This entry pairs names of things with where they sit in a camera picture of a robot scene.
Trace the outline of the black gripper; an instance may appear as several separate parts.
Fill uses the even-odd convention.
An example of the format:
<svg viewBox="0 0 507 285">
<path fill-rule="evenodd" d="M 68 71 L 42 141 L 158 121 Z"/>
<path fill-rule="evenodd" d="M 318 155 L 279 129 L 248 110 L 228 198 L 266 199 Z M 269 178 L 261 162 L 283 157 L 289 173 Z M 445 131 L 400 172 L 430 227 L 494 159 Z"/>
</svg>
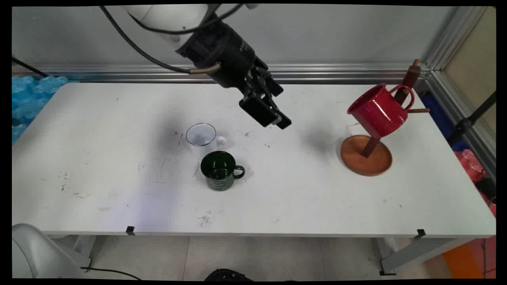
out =
<svg viewBox="0 0 507 285">
<path fill-rule="evenodd" d="M 239 106 L 261 126 L 272 124 L 285 129 L 292 124 L 273 99 L 284 89 L 254 49 L 226 23 L 219 21 L 194 32 L 176 52 L 200 69 L 219 63 L 220 69 L 209 77 L 223 88 L 242 89 Z M 254 67 L 255 77 L 246 77 Z"/>
</svg>

